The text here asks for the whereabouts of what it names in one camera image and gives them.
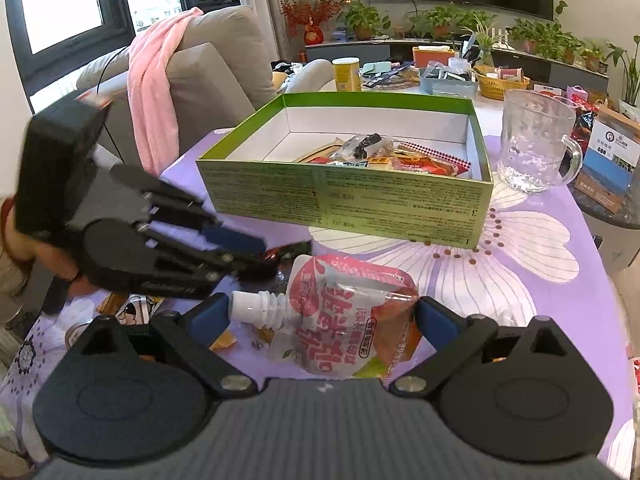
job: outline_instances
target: transparent glass cup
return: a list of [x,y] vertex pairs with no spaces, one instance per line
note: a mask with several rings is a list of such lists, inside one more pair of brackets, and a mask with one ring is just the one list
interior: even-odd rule
[[[582,167],[582,150],[570,135],[575,107],[529,90],[504,93],[498,176],[527,194],[571,182]],[[571,165],[564,177],[560,164],[567,150]]]

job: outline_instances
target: yellow canister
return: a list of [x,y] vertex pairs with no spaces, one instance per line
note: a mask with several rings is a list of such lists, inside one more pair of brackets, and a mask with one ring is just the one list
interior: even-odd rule
[[360,92],[360,59],[341,57],[334,59],[335,89],[338,92]]

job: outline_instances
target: pink towel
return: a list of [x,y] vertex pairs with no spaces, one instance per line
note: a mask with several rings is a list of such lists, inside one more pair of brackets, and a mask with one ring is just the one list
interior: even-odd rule
[[178,121],[166,66],[189,22],[202,14],[199,8],[193,7],[154,23],[129,47],[127,91],[133,132],[142,167],[156,176],[176,160],[180,152]]

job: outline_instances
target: tablecloth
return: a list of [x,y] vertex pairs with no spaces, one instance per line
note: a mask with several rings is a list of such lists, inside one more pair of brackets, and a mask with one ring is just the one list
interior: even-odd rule
[[[164,173],[164,177],[198,196],[207,196],[195,160],[221,138],[210,134]],[[486,138],[495,162],[499,139]],[[596,371],[614,403],[614,420],[600,458],[616,469],[628,462],[634,436],[632,373],[625,355],[626,335],[612,288],[582,215],[565,187],[539,196],[526,196],[495,179],[495,190],[480,244],[460,250],[306,226],[221,216],[230,227],[261,235],[268,246],[314,240],[314,253],[340,251],[412,275],[421,294],[429,294],[464,316],[482,312],[503,322],[524,325],[535,314],[552,316]],[[195,233],[167,231],[196,246]],[[234,288],[226,278],[218,291]],[[95,316],[105,298],[100,291],[67,304],[58,316],[40,316],[0,387],[0,403],[14,425],[25,452],[37,462],[46,452],[31,416],[33,398],[78,329]],[[193,301],[171,300],[163,308],[187,311]],[[272,364],[252,344],[252,334],[232,326],[238,343],[220,352],[231,364],[262,384],[267,376],[304,378],[294,365]],[[427,358],[433,349],[423,339],[402,373]]]

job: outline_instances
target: woven basket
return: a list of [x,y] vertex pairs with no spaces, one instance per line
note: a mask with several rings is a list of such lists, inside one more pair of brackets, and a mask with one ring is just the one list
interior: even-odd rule
[[[476,66],[476,69],[484,74],[494,71],[494,69],[489,66]],[[480,75],[479,73],[476,73],[476,77],[480,83],[480,93],[482,96],[489,99],[498,99],[500,101],[504,101],[504,93],[507,90],[524,90],[529,86],[529,83],[531,83],[531,79],[528,77],[524,78],[523,82],[492,79],[485,75]]]

